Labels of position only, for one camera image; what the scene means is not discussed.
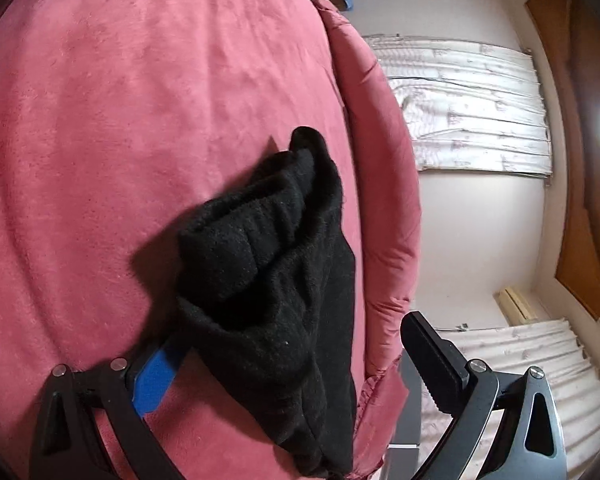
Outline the black knit sweater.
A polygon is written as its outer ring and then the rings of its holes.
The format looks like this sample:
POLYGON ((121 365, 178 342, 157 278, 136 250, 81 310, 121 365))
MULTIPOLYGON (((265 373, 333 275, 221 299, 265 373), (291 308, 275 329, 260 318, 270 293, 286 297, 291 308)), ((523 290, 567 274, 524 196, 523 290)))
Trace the black knit sweater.
POLYGON ((299 474, 325 479, 353 464, 355 258, 341 213, 326 142, 299 127, 178 232, 175 290, 195 351, 299 474))

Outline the red velvet cushion rim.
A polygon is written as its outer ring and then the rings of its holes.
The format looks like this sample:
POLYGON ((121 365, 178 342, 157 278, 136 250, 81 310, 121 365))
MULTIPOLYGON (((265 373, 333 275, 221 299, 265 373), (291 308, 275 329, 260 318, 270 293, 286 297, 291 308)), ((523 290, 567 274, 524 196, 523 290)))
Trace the red velvet cushion rim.
POLYGON ((372 48, 328 0, 315 0, 347 112, 362 242, 365 379, 358 396, 351 479, 384 462, 408 396, 399 373, 400 324, 415 296, 422 207, 412 140, 372 48))

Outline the white window blind upper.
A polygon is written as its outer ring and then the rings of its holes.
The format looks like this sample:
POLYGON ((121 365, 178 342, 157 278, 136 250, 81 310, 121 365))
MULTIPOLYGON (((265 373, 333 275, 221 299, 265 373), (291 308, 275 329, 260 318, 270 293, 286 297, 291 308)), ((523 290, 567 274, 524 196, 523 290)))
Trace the white window blind upper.
POLYGON ((527 52, 482 42, 373 35, 422 171, 548 178, 552 142, 527 52))

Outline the red velvet round cushion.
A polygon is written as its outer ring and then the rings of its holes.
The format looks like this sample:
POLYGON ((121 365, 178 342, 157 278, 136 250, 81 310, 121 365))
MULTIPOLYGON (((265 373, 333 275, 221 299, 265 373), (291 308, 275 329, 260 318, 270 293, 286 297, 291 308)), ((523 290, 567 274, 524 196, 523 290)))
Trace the red velvet round cushion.
POLYGON ((26 478, 52 368, 174 305, 175 235, 310 126, 361 248, 346 114, 311 0, 14 0, 0 19, 0 461, 26 478))

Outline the wooden door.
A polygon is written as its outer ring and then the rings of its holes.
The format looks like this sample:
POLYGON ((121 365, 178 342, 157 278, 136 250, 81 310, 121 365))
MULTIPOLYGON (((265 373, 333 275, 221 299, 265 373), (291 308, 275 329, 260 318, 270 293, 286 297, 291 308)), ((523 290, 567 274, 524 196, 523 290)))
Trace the wooden door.
POLYGON ((527 0, 565 130, 567 208, 556 278, 600 318, 600 17, 586 0, 527 0))

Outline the dark grey chair frame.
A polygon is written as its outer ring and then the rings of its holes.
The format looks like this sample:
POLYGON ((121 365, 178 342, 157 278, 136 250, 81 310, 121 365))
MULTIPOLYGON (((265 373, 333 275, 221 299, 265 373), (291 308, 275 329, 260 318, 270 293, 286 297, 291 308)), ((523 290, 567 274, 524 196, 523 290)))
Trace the dark grey chair frame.
POLYGON ((381 479, 411 479, 418 469, 422 426, 422 380, 406 352, 401 356, 400 373, 407 386, 408 396, 388 447, 381 479))

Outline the wall air conditioner unit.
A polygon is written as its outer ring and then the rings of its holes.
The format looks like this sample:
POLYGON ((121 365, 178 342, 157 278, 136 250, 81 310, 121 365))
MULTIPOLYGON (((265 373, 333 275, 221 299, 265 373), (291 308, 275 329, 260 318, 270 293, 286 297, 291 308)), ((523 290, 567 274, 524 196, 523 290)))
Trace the wall air conditioner unit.
POLYGON ((528 325, 539 321, 528 300, 515 287, 499 290, 494 299, 511 326, 528 325))

